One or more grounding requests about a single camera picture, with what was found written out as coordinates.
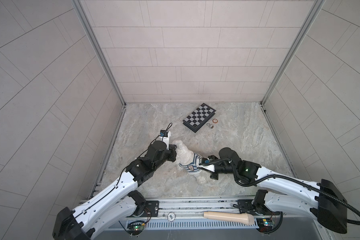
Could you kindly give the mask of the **white teddy bear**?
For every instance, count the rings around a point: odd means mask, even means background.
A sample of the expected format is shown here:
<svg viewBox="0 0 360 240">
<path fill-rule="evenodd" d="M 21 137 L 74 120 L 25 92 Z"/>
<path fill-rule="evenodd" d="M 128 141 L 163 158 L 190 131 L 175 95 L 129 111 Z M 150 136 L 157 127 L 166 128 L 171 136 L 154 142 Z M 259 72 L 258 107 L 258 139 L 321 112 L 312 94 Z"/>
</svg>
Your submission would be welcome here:
<svg viewBox="0 0 360 240">
<path fill-rule="evenodd" d="M 196 154 L 196 153 L 189 150 L 188 147 L 181 140 L 175 140 L 173 142 L 173 144 L 177 146 L 177 149 L 176 149 L 176 153 L 177 153 L 176 162 L 177 162 L 177 164 L 186 165 L 186 164 L 190 163 L 192 161 L 192 159 L 193 159 L 194 154 Z M 202 171 L 199 174 L 191 175 L 191 176 L 195 177 L 195 179 L 197 180 L 199 185 L 204 185 L 204 184 L 207 183 L 207 179 L 202 174 Z"/>
</svg>

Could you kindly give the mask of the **blue white striped sweater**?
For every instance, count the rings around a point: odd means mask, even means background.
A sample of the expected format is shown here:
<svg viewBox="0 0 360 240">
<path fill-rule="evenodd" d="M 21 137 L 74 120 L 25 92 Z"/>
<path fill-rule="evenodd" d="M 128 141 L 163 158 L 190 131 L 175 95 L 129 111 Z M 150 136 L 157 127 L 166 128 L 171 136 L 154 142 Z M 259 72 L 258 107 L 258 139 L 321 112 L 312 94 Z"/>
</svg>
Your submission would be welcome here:
<svg viewBox="0 0 360 240">
<path fill-rule="evenodd" d="M 200 160 L 201 156 L 198 154 L 194 154 L 193 159 L 190 163 L 183 165 L 183 164 L 178 164 L 180 168 L 185 169 L 190 175 L 196 175 L 199 174 L 202 169 L 199 168 L 199 160 Z"/>
</svg>

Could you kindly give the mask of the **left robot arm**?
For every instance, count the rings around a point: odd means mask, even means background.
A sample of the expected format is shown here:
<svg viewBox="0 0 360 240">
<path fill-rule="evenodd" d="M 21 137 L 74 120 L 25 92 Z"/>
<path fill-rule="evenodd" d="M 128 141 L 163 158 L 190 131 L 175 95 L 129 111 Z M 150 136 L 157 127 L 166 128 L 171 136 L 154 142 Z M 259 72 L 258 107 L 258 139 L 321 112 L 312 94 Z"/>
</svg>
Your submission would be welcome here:
<svg viewBox="0 0 360 240">
<path fill-rule="evenodd" d="M 56 218 L 55 240 L 93 240 L 117 221 L 140 215 L 146 199 L 137 188 L 166 161 L 176 160 L 176 145 L 154 141 L 144 157 L 136 158 L 100 193 L 71 210 L 65 207 Z"/>
</svg>

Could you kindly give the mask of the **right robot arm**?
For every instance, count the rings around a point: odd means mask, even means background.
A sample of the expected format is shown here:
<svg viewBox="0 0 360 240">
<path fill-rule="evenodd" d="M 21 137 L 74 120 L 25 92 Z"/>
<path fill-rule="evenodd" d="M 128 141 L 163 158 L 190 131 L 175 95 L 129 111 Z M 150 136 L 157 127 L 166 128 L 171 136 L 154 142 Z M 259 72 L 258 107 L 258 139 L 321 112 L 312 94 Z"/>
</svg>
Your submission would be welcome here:
<svg viewBox="0 0 360 240">
<path fill-rule="evenodd" d="M 259 187 L 253 200 L 239 200 L 234 206 L 251 215 L 290 213 L 317 220 L 323 227 L 346 234 L 346 200 L 335 185 L 327 180 L 309 182 L 275 173 L 260 164 L 244 161 L 230 148 L 223 148 L 219 157 L 208 156 L 199 161 L 211 179 L 219 174 L 233 174 L 242 187 Z"/>
</svg>

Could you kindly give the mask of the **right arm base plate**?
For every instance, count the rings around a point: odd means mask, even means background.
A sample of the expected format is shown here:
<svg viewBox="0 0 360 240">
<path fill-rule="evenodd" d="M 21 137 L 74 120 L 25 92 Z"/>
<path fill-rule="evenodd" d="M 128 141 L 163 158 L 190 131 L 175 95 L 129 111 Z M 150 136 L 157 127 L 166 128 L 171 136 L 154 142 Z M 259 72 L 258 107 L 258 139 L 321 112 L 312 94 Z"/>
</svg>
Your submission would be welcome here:
<svg viewBox="0 0 360 240">
<path fill-rule="evenodd" d="M 253 216 L 279 216 L 280 212 L 272 212 L 265 206 L 265 200 L 238 200 L 236 208 L 240 213 L 248 213 Z"/>
</svg>

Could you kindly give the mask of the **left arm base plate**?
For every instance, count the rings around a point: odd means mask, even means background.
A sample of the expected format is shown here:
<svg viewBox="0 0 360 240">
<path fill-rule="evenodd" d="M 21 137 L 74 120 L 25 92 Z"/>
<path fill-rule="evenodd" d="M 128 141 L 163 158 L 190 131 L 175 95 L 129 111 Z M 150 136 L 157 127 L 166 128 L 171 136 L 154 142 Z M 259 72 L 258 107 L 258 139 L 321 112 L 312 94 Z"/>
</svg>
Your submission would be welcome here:
<svg viewBox="0 0 360 240">
<path fill-rule="evenodd" d="M 159 214 L 159 201 L 146 201 L 144 208 L 139 212 L 134 212 L 131 217 L 134 218 L 147 218 L 157 217 Z"/>
</svg>

